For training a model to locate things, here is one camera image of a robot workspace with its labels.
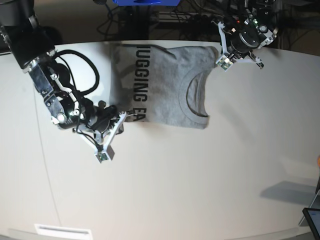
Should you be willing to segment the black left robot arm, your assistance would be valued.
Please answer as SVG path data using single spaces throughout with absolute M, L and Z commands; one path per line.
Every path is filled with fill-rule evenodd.
M 254 50 L 273 43 L 279 32 L 274 17 L 274 0 L 228 0 L 223 20 L 218 23 L 221 55 L 216 64 L 227 71 L 235 63 L 264 64 Z

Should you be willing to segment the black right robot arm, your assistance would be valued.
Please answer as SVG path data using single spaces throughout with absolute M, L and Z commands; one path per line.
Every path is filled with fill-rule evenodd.
M 96 106 L 86 96 L 100 84 L 100 74 L 94 63 L 75 50 L 56 51 L 53 40 L 40 26 L 33 0 L 2 0 L 0 2 L 0 34 L 19 67 L 29 74 L 34 87 L 42 96 L 51 121 L 61 129 L 101 138 L 121 129 L 116 106 Z M 79 90 L 71 68 L 57 62 L 63 55 L 84 60 L 94 73 L 93 86 Z

